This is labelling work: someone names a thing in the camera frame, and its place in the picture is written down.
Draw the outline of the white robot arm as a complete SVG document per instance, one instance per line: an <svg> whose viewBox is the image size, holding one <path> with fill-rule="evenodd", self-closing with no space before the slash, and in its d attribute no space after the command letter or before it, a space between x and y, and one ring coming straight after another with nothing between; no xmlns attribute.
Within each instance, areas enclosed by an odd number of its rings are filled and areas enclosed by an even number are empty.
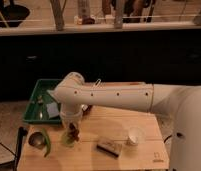
<svg viewBox="0 0 201 171"><path fill-rule="evenodd" d="M67 122L83 105L114 107L174 116L169 171L201 171L201 85L105 84L93 86L71 72L54 88Z"/></svg>

